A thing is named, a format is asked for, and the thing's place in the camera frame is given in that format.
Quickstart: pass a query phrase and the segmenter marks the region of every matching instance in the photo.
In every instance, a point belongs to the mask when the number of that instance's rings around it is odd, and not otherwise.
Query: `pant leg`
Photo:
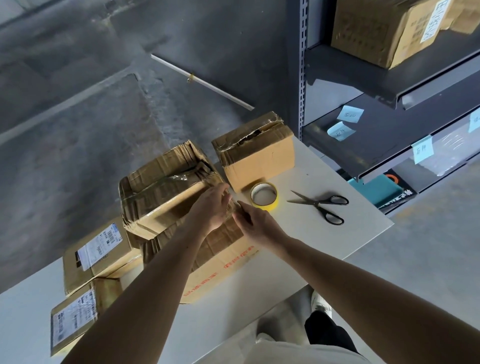
[[[358,353],[350,335],[324,312],[314,311],[305,321],[310,344],[333,345]]]

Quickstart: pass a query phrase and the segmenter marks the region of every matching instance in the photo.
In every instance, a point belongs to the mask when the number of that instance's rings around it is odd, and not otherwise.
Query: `blue sticky note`
[[[353,106],[344,105],[337,119],[349,122],[359,122],[363,109],[354,108]]]
[[[478,127],[480,127],[480,108],[476,109],[470,114],[470,125],[468,126],[468,132],[471,133]]]
[[[328,129],[327,133],[332,138],[335,138],[336,140],[341,142],[342,140],[347,139],[349,136],[355,133],[355,130],[350,129],[348,126],[344,125],[343,122],[340,121],[334,126],[332,126],[330,129]]]
[[[413,160],[415,164],[422,162],[424,159],[433,156],[432,136],[428,135],[418,142],[412,144]]]

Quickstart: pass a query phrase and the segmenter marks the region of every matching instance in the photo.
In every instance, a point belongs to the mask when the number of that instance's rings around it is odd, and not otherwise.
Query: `hand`
[[[204,236],[219,228],[225,221],[227,205],[232,199],[231,194],[224,194],[229,187],[227,183],[220,183],[201,194],[183,225],[200,231]]]
[[[243,208],[245,214],[248,215],[246,218],[246,216],[239,211],[233,214],[233,218],[242,230],[243,235],[273,251],[275,251],[285,239],[289,239],[289,236],[285,234],[268,211],[253,207],[242,201],[238,203]]]

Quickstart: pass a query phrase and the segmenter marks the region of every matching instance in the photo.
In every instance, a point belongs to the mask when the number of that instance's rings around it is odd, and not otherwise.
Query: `person's right arm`
[[[477,363],[480,331],[414,294],[286,235],[266,211],[240,202],[244,235],[295,269],[388,364]]]

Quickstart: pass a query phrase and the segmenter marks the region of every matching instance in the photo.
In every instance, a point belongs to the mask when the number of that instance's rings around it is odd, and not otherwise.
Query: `white stick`
[[[183,74],[184,76],[188,77],[192,81],[198,82],[199,84],[201,84],[205,87],[208,87],[210,90],[215,91],[219,95],[222,95],[223,97],[226,97],[229,100],[232,100],[233,102],[239,104],[240,106],[243,106],[247,110],[252,111],[254,109],[254,107],[252,105],[249,105],[246,102],[243,102],[242,100],[240,100],[240,99],[238,99],[238,98],[236,98],[236,97],[234,97],[230,94],[227,94],[225,91],[220,90],[218,87],[215,87],[215,86],[209,84],[208,82],[198,78],[197,76],[194,76],[193,73],[188,73],[188,72],[184,71],[183,69],[178,68],[177,66],[175,66],[171,63],[168,63],[167,61],[165,61],[165,60],[163,60],[163,59],[161,59],[157,56],[154,56],[153,54],[151,54],[150,56],[152,57],[152,59],[156,60],[157,62],[160,62],[161,64],[166,65],[167,67],[177,71],[178,73]]]

